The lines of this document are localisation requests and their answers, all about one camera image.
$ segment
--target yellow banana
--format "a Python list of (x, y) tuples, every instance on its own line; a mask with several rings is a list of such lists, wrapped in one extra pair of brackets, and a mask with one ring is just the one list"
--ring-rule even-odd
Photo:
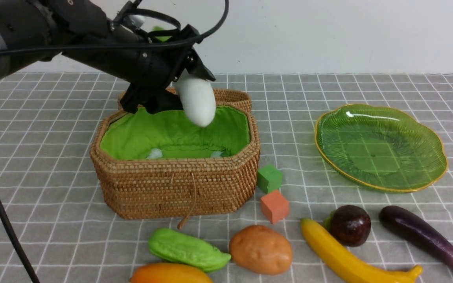
[(361, 261), (342, 246), (319, 223), (312, 219), (300, 220), (305, 240), (322, 261), (347, 283), (415, 283), (423, 269), (415, 265), (408, 272), (379, 269)]

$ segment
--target woven basket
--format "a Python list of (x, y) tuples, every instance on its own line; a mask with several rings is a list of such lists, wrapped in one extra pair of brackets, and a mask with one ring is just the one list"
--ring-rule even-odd
[[(175, 88), (168, 88), (169, 92), (176, 94)], [(251, 112), (251, 98), (250, 96), (243, 91), (229, 90), (223, 88), (215, 88), (214, 97), (216, 98), (216, 104), (223, 102), (230, 102), (233, 106), (236, 106), (240, 109), (243, 109), (247, 112)], [(122, 99), (125, 92), (122, 92), (118, 95), (118, 109), (122, 109), (120, 100)]]
[[(220, 90), (224, 97), (237, 91)], [(232, 213), (254, 194), (261, 154), (258, 126), (249, 111), (232, 102), (219, 102), (244, 113), (248, 118), (250, 143), (241, 152), (226, 158), (151, 159), (119, 161), (101, 150), (108, 126), (124, 116), (119, 110), (101, 121), (92, 148), (95, 171), (104, 201), (128, 220)]]

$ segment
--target potato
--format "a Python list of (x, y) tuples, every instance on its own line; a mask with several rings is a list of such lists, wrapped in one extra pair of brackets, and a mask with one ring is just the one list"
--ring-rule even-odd
[(277, 275), (293, 262), (291, 243), (280, 233), (263, 226), (248, 226), (230, 240), (232, 261), (258, 274)]

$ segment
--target orange cube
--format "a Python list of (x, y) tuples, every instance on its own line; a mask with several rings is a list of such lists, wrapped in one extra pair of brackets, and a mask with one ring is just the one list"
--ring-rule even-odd
[(261, 198), (261, 212), (271, 224), (276, 224), (289, 215), (289, 201), (274, 190)]

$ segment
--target basket string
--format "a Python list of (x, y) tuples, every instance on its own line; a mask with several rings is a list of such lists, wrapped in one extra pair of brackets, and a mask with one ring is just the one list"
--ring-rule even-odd
[(192, 211), (195, 208), (195, 203), (197, 202), (197, 185), (195, 184), (195, 177), (193, 175), (193, 172), (191, 174), (192, 174), (192, 181), (193, 181), (193, 203), (192, 203), (192, 206), (190, 207), (190, 210), (188, 211), (188, 213), (179, 222), (179, 224), (178, 224), (178, 229), (179, 230), (181, 230), (183, 228), (183, 226), (185, 226), (186, 222), (190, 218), (190, 215), (191, 215)]

